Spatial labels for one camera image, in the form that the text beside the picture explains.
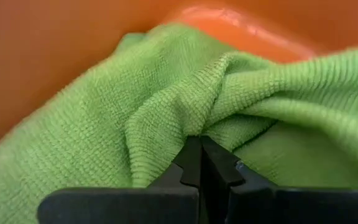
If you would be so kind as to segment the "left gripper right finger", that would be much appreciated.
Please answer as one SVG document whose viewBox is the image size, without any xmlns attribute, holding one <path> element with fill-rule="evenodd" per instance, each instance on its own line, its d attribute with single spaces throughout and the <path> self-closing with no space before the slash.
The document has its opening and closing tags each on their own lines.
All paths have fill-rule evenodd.
<svg viewBox="0 0 358 224">
<path fill-rule="evenodd" d="M 211 138 L 201 143 L 208 223 L 358 223 L 358 189 L 279 186 Z"/>
</svg>

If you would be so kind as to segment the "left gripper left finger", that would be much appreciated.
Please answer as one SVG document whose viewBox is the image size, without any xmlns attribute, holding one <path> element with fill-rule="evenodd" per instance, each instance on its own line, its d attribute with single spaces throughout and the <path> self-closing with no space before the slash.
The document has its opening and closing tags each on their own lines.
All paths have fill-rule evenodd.
<svg viewBox="0 0 358 224">
<path fill-rule="evenodd" d="M 168 168 L 146 188 L 65 188 L 46 196 L 39 223 L 198 224 L 201 212 L 201 156 L 198 137 L 188 137 Z"/>
</svg>

